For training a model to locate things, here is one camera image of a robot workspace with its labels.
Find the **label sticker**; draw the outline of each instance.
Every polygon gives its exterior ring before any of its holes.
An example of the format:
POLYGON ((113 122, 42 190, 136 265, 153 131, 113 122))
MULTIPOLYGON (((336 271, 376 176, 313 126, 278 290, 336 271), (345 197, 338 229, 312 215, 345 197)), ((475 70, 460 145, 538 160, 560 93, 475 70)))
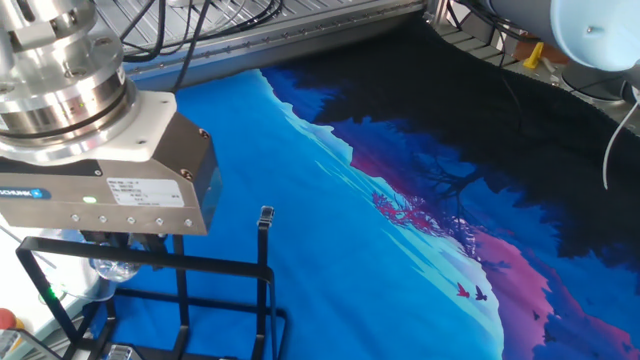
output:
POLYGON ((49 200, 51 193, 45 189, 0 187, 0 198, 49 200))
POLYGON ((118 70, 116 70, 116 73, 118 73, 118 79, 120 79, 120 84, 124 84, 124 69, 122 68, 122 65, 120 65, 118 70))
POLYGON ((175 180, 108 178, 107 183, 120 205, 184 207, 175 180))

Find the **clip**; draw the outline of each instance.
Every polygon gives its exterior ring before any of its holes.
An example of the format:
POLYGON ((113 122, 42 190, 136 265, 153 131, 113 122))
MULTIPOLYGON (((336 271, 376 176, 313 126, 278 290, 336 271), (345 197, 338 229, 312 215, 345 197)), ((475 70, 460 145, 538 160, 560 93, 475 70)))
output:
POLYGON ((263 206, 260 210, 260 219, 258 220, 258 226, 271 227, 273 224, 273 216, 276 211, 271 206, 263 206))

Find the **white cable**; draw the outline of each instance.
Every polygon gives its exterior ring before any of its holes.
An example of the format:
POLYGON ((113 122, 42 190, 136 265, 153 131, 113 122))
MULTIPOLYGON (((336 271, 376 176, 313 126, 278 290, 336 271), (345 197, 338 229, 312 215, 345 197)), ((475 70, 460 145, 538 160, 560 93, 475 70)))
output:
POLYGON ((607 150, 604 152, 604 161, 602 163, 602 182, 604 184, 605 190, 609 190, 609 184, 607 183, 607 165, 609 164, 609 153, 611 152, 611 147, 613 147, 613 142, 616 140, 618 133, 620 133, 620 131, 625 126, 627 121, 631 119, 631 115, 633 115, 633 112, 637 108, 638 108, 638 100, 636 100, 635 105, 633 105, 631 110, 629 110, 629 113, 627 114, 627 116, 624 117, 624 120, 620 122, 620 125, 618 125, 618 128, 616 129, 616 131, 614 131, 613 135, 611 135, 611 140, 609 140, 609 145, 607 145, 607 150))
POLYGON ((549 70, 549 73, 553 74, 557 70, 555 67, 553 67, 551 60, 547 59, 546 57, 541 57, 540 60, 542 60, 544 67, 546 67, 547 70, 549 70))

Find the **black cable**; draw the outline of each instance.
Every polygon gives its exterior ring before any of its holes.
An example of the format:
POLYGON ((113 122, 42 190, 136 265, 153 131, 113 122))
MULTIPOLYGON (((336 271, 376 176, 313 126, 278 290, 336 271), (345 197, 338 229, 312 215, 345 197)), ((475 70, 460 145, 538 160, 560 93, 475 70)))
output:
POLYGON ((187 75, 187 71, 189 70, 189 64, 191 63, 191 58, 193 57, 193 52, 196 49, 196 44, 198 42, 198 37, 200 36, 200 32, 202 31, 202 26, 204 25, 204 20, 207 17, 207 10, 209 9, 209 5, 212 0, 206 0, 202 5, 202 11, 200 12, 200 18, 198 19, 198 23, 196 24, 196 29, 193 33, 193 38, 191 39, 191 44, 189 45, 189 51, 187 51, 187 55, 184 59, 184 63, 182 64, 182 69, 178 74, 178 79, 176 80, 176 84, 173 86, 172 92, 175 94, 180 89, 180 85, 182 85, 182 81, 184 80, 185 75, 187 75))
POLYGON ((124 39, 129 35, 129 33, 138 25, 140 20, 144 17, 144 15, 149 11, 151 5, 156 2, 156 0, 149 0, 147 3, 140 9, 140 12, 131 20, 131 23, 124 29, 122 34, 120 35, 120 41, 124 41, 124 39))
POLYGON ((158 34, 156 37, 156 45, 154 46, 153 50, 147 55, 125 55, 123 59, 125 62, 147 62, 157 58, 158 55, 160 55, 160 52, 162 51, 164 45, 164 27, 166 23, 167 0, 159 0, 158 7, 158 34))
POLYGON ((187 11, 187 26, 184 29, 184 36, 182 37, 182 40, 180 41, 180 44, 175 49, 173 49, 171 51, 168 51, 168 52, 165 52, 165 53, 160 53, 160 55, 163 55, 163 56, 173 55, 173 54, 177 53, 178 51, 180 51, 182 49, 184 44, 187 42, 187 37, 189 36, 189 27, 191 26, 191 13, 192 12, 193 12, 193 0, 189 0, 189 10, 187 11))
POLYGON ((524 112, 522 111, 520 100, 518 100, 516 93, 513 91, 513 89, 511 88, 511 85, 509 85, 509 82, 504 77, 504 69, 502 68, 502 64, 504 64, 504 59, 507 55, 507 51, 506 51, 507 43, 506 43, 506 37, 504 36, 503 33, 498 32, 498 35, 500 35, 500 39, 502 39, 502 59, 500 59, 500 65, 498 65, 499 67, 498 71, 500 72, 500 78, 502 79, 502 82, 507 87, 507 90, 509 90, 509 94, 511 94, 511 97, 513 98, 513 101, 516 103, 516 107, 518 108, 518 114, 519 114, 518 132, 520 133, 522 132, 522 123, 524 122, 524 112))
MULTIPOLYGON (((253 16, 252 18, 250 18, 250 19, 248 19, 248 20, 246 20, 246 21, 244 21, 244 22, 242 22, 240 24, 235 25, 232 28, 229 28, 229 29, 226 29, 224 31, 221 31, 221 32, 218 32, 218 33, 215 33, 215 34, 211 34, 211 35, 198 36, 198 41, 210 40, 210 39, 214 39, 214 38, 218 38, 218 37, 222 37, 222 36, 227 36, 227 35, 230 35, 230 34, 235 34, 235 33, 238 33, 240 31, 245 31, 245 30, 251 29, 251 28, 253 28, 255 26, 258 26, 260 24, 265 23, 266 21, 268 21, 268 20, 272 19, 273 17, 277 16, 277 14, 282 11, 283 2, 282 2, 282 0, 280 0, 278 2, 278 6, 276 7, 275 10, 271 11, 270 13, 267 13, 269 10, 271 10, 274 7, 274 4, 276 3, 276 1, 278 1, 278 0, 270 0, 269 4, 267 5, 267 7, 262 12, 260 12, 256 16, 253 16)), ((192 40, 193 40, 193 37, 187 39, 185 41, 185 43, 186 42, 191 42, 192 40)), ((173 47, 173 46, 176 46, 176 45, 180 45, 181 42, 182 41, 169 43, 169 44, 164 45, 162 48, 166 49, 166 48, 170 48, 170 47, 173 47)), ((139 51, 142 51, 142 52, 146 52, 146 53, 150 53, 151 52, 151 50, 149 50, 149 49, 146 49, 146 48, 143 48, 141 46, 134 45, 134 44, 131 44, 131 43, 128 43, 128 42, 123 42, 123 44, 125 44, 127 46, 131 46, 132 48, 135 48, 135 49, 137 49, 139 51)))
POLYGON ((604 79, 604 80, 595 81, 595 82, 593 82, 593 83, 591 83, 591 84, 588 84, 588 85, 585 85, 585 86, 579 87, 579 88, 577 88, 577 89, 573 89, 573 90, 569 91, 569 94, 573 94, 573 93, 574 93, 574 92, 576 92, 576 91, 582 91, 582 90, 587 89, 587 88, 590 88, 590 87, 592 87, 592 86, 602 85, 602 84, 604 84, 604 83, 608 83, 609 81, 620 80, 621 78, 622 78, 622 75, 618 75, 618 76, 616 76, 616 77, 612 77, 612 78, 608 78, 608 79, 604 79))
POLYGON ((451 15, 451 17, 453 18, 453 22, 456 24, 456 27, 458 28, 458 30, 462 31, 462 26, 458 21, 458 17, 456 16, 456 13, 453 11, 453 7, 451 6, 450 1, 447 1, 447 11, 449 12, 449 15, 451 15))
POLYGON ((260 24, 263 24, 269 20, 271 20, 272 18, 276 17, 283 8, 283 0, 279 0, 278 1, 278 6, 276 7, 276 9, 274 11, 272 11, 271 13, 267 12, 273 8, 275 2, 277 0, 269 0, 269 4, 267 5, 267 7, 261 11, 258 15, 254 16, 253 18, 246 20, 240 24, 237 24, 236 26, 234 26, 233 28, 229 28, 227 30, 221 31, 219 33, 213 34, 213 35, 209 35, 209 36, 204 36, 202 37, 200 40, 209 40, 209 39, 213 39, 213 38, 217 38, 217 37, 221 37, 221 36, 227 36, 227 35, 231 35, 231 34, 235 34, 241 31, 246 31, 249 30, 253 27, 256 27, 260 24))

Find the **green led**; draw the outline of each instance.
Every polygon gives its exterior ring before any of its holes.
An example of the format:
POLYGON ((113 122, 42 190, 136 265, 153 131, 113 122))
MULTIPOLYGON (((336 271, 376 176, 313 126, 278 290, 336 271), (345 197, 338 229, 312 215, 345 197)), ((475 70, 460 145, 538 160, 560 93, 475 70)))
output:
MULTIPOLYGON (((65 295, 67 295, 67 293, 62 288, 54 289, 53 287, 50 287, 49 290, 47 290, 47 298, 49 299, 58 299, 61 301, 62 299, 65 298, 65 295)), ((44 298, 42 298, 42 295, 38 295, 38 300, 42 304, 46 303, 44 301, 44 298)))

